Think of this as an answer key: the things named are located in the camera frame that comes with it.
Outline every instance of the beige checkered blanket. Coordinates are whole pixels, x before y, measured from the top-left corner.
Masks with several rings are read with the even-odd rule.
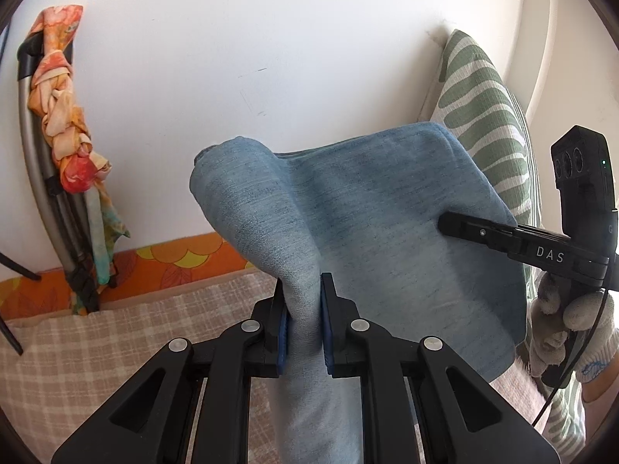
[[[219,336],[249,317],[254,303],[272,296],[274,287],[271,277],[255,272],[161,301],[12,326],[25,353],[20,358],[0,339],[0,406],[24,443],[47,463],[166,342]],[[252,382],[249,440],[248,462],[279,462],[261,379]]]

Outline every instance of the wall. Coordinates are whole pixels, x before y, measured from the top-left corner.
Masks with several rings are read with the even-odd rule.
[[[558,0],[555,41],[531,139],[542,189],[542,221],[561,231],[550,145],[573,125],[605,135],[619,170],[619,51],[587,0]]]
[[[39,10],[79,3],[78,101],[129,249],[210,230],[188,190],[196,153],[235,135],[275,151],[416,120],[455,27],[508,70],[521,0],[25,0],[0,72],[0,251],[58,266],[29,189],[15,52]],[[0,280],[10,277],[0,267]]]

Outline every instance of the blue fabric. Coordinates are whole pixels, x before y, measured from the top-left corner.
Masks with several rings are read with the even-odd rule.
[[[236,138],[200,153],[190,189],[240,254],[283,281],[289,357],[269,395],[285,464],[362,462],[359,381],[333,380],[324,363],[321,271],[394,336],[435,334],[486,380],[512,364],[525,335],[522,265],[443,237],[436,221],[446,210],[515,220],[442,126],[285,155]]]

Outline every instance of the white glove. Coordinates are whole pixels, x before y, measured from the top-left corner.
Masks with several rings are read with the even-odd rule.
[[[600,309],[603,291],[578,297],[570,303],[563,315],[559,312],[565,280],[544,274],[537,290],[537,298],[530,307],[532,340],[529,352],[531,375],[541,376],[551,364],[565,359],[564,343],[568,331],[585,331],[593,327]],[[615,328],[615,306],[609,295],[597,329],[583,355],[575,366],[576,379],[586,383],[595,379],[615,356],[619,347],[619,330]]]

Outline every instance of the silver screw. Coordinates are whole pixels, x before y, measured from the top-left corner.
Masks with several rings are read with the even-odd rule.
[[[355,331],[368,331],[369,323],[365,319],[355,319],[351,323],[351,328]]]
[[[169,350],[179,353],[187,349],[187,341],[184,338],[175,338],[168,344]]]
[[[241,324],[241,330],[251,333],[252,331],[258,331],[260,329],[260,323],[253,319],[247,319]]]
[[[423,345],[431,351],[440,351],[443,348],[443,341],[435,336],[429,336],[423,341]]]

